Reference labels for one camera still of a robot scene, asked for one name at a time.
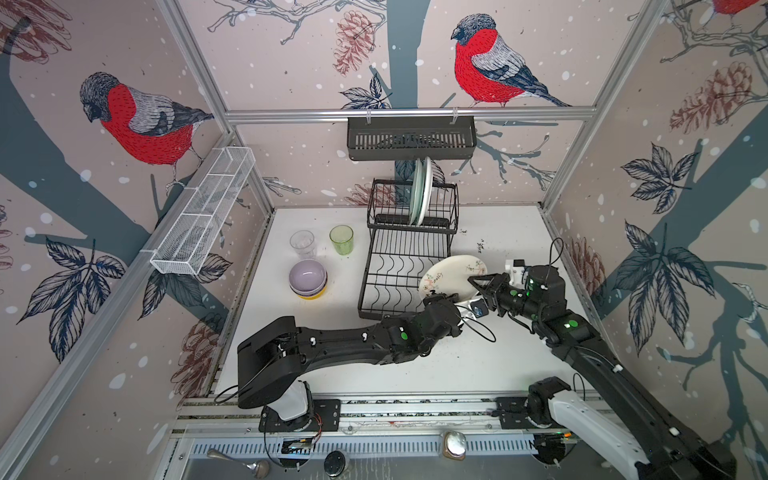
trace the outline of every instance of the bird wing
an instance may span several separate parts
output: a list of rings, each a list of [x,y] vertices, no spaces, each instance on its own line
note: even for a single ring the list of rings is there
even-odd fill
[[[496,36],[496,41],[486,53],[472,56],[472,64],[480,73],[491,80],[504,82],[514,77],[521,68],[525,67],[525,59],[504,43],[504,39]]]
[[[145,94],[128,87],[136,104],[136,114],[128,127],[141,135],[160,136],[172,131],[175,111],[174,103],[165,95]]]

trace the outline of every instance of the metal spoon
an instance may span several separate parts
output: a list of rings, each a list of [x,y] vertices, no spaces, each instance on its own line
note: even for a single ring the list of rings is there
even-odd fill
[[[254,478],[264,478],[270,472],[270,463],[267,460],[259,460],[255,463],[246,463],[232,458],[229,455],[225,455],[216,449],[208,450],[206,454],[208,458],[218,458],[219,460],[229,460],[230,462],[239,463],[245,468],[248,468],[253,473]]]

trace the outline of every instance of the green glass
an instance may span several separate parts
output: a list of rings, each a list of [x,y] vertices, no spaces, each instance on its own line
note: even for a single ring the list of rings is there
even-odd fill
[[[346,225],[336,225],[331,229],[331,242],[339,255],[349,255],[354,248],[355,232]]]

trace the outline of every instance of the purple bowl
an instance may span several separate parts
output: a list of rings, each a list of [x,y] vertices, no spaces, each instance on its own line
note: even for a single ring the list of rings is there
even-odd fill
[[[326,282],[327,272],[325,267],[318,262],[308,258],[301,260],[288,273],[288,284],[293,292],[312,296],[322,289]]]

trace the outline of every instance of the bird head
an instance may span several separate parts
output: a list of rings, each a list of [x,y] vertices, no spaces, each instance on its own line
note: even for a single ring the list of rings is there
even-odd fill
[[[111,121],[109,112],[108,95],[112,88],[120,82],[108,73],[99,71],[86,78],[80,87],[80,101],[83,103],[83,111],[88,121],[100,118],[102,121]]]
[[[481,30],[495,30],[496,22],[493,21],[490,15],[485,13],[475,13],[473,15],[467,15],[456,25],[456,28],[451,35],[452,40],[456,40],[461,46],[467,45],[467,42]]]

